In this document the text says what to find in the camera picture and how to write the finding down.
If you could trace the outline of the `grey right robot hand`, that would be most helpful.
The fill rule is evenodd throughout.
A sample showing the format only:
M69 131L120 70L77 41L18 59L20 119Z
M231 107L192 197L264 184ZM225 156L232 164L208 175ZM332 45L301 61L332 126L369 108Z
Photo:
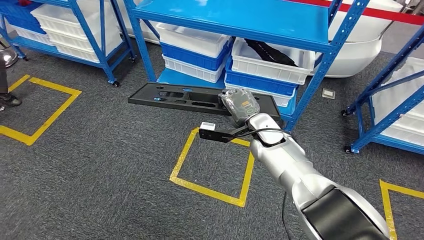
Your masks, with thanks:
M242 127L246 121L260 112L260 105L253 94L245 88L223 90L218 98L230 113L233 125Z

